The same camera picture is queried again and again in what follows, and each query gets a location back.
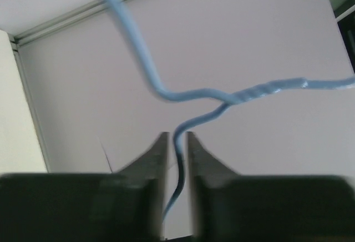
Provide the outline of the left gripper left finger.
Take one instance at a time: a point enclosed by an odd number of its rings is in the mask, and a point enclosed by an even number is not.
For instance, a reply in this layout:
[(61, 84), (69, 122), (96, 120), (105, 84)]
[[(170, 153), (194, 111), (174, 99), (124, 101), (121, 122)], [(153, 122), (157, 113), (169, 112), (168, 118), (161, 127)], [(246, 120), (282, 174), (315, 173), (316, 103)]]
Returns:
[(1, 176), (2, 241), (159, 241), (169, 133), (114, 173)]

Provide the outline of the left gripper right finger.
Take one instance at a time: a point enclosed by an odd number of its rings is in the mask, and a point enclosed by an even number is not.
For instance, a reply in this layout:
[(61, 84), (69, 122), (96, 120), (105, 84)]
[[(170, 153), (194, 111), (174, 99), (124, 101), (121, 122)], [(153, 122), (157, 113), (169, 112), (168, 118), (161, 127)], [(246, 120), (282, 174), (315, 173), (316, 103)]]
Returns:
[(194, 241), (353, 241), (354, 180), (243, 175), (187, 134)]

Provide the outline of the light blue wire hanger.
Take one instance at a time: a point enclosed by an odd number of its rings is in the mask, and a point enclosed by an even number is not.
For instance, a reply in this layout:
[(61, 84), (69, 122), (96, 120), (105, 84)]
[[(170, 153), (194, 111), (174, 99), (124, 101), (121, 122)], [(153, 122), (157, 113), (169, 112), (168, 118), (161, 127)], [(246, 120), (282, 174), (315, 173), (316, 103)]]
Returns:
[(342, 90), (354, 88), (354, 77), (339, 80), (310, 80), (301, 77), (273, 80), (264, 84), (255, 85), (251, 88), (234, 92), (232, 94), (213, 88), (201, 88), (187, 90), (184, 92), (173, 92), (167, 89), (162, 83), (148, 46), (146, 45), (138, 26), (129, 14), (129, 11), (123, 0), (103, 1), (111, 10), (115, 24), (125, 35), (126, 43), (131, 48), (133, 56), (136, 59), (140, 70), (142, 71), (143, 77), (145, 78), (147, 85), (150, 87), (154, 94), (163, 100), (175, 103), (204, 98), (218, 100), (222, 103), (212, 112), (189, 119), (178, 125), (175, 129), (173, 134), (173, 146), (178, 165), (178, 183), (164, 209), (163, 216), (167, 216), (170, 209), (173, 207), (176, 200), (180, 196), (185, 185), (186, 176), (181, 137), (187, 130), (218, 118), (231, 106), (247, 103), (252, 100), (276, 94), (284, 90)]

